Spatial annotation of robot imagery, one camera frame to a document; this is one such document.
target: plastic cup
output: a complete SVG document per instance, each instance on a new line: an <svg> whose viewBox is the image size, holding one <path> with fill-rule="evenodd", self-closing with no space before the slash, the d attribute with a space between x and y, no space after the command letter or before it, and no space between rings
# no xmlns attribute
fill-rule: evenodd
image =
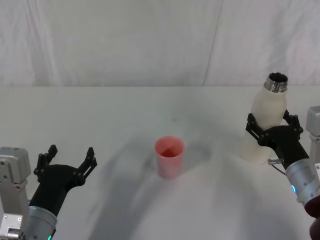
<svg viewBox="0 0 320 240"><path fill-rule="evenodd" d="M184 142L176 136L164 136L154 144L158 174L164 179L174 179L182 172L185 152Z"/></svg>

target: white backdrop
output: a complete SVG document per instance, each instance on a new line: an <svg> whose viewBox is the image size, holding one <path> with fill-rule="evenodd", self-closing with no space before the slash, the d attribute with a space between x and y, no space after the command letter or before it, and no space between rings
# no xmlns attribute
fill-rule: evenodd
<svg viewBox="0 0 320 240"><path fill-rule="evenodd" d="M318 0L1 0L2 86L320 84Z"/></svg>

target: table surface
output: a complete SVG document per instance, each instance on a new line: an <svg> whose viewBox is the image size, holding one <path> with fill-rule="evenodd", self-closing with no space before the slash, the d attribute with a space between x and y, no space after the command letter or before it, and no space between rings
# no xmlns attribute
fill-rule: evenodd
<svg viewBox="0 0 320 240"><path fill-rule="evenodd" d="M285 176L241 159L247 115L260 87L37 87L0 89L0 146L78 167L93 147L97 168L71 190L56 240L306 240L313 219ZM292 86L287 108L306 124L320 86ZM161 179L153 144L186 144L184 173ZM301 136L310 151L309 134ZM28 178L31 198L38 186Z"/></svg>

